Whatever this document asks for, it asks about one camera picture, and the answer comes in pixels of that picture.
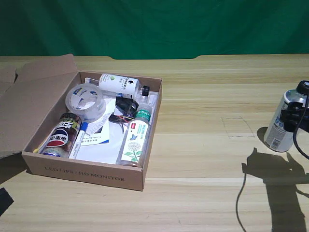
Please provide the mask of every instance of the green backdrop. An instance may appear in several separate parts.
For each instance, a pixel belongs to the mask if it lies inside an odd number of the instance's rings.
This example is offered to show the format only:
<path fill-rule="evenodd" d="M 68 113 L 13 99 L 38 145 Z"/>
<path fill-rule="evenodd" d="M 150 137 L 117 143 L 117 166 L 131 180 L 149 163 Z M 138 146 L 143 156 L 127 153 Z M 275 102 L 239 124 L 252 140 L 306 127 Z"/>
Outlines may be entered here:
<path fill-rule="evenodd" d="M 0 0 L 0 56 L 309 53 L 309 0 Z"/>

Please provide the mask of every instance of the tape roll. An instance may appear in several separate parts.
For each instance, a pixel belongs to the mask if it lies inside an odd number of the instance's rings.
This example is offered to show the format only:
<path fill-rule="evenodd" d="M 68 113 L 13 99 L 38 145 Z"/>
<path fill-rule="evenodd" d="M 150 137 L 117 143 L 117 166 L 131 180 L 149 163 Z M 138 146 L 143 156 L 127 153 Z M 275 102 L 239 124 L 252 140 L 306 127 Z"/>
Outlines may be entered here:
<path fill-rule="evenodd" d="M 102 90 L 94 84 L 80 84 L 72 88 L 66 96 L 66 106 L 88 123 L 99 119 L 106 108 Z"/>

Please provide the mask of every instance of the cardboard box lid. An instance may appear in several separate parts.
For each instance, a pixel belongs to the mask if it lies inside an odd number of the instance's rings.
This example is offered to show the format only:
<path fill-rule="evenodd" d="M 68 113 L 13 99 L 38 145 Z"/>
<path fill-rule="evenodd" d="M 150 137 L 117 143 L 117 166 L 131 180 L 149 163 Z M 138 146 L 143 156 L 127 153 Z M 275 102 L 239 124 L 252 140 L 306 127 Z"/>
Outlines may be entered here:
<path fill-rule="evenodd" d="M 0 98 L 0 158 L 26 148 L 78 73 L 73 55 L 26 64 Z"/>
<path fill-rule="evenodd" d="M 16 68 L 13 65 L 0 69 L 0 97 L 13 85 L 15 74 Z"/>

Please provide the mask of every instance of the white marker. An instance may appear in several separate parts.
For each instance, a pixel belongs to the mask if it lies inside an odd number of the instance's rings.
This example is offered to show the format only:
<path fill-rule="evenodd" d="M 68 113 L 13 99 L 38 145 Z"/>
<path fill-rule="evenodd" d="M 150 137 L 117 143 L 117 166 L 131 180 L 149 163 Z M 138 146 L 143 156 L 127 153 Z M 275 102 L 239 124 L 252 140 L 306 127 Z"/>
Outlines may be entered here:
<path fill-rule="evenodd" d="M 85 135 L 85 132 L 87 130 L 87 127 L 88 127 L 88 123 L 87 122 L 83 122 L 82 125 L 81 125 L 81 129 L 80 131 L 78 132 L 78 135 L 77 135 L 77 138 L 75 140 L 75 143 L 72 147 L 72 150 L 70 152 L 70 155 L 69 155 L 69 159 L 75 159 L 76 158 L 76 155 L 77 155 L 77 152 L 82 144 L 82 141 L 83 141 L 83 138 L 84 138 L 84 135 Z"/>

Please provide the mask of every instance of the blue marker cap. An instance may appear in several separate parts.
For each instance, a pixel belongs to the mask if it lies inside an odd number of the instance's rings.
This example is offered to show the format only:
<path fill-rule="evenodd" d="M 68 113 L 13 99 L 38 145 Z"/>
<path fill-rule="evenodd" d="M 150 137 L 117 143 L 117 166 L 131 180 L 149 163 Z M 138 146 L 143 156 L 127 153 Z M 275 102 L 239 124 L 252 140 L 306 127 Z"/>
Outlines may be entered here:
<path fill-rule="evenodd" d="M 87 122 L 83 122 L 81 125 L 81 131 L 86 131 L 88 127 L 88 123 Z"/>

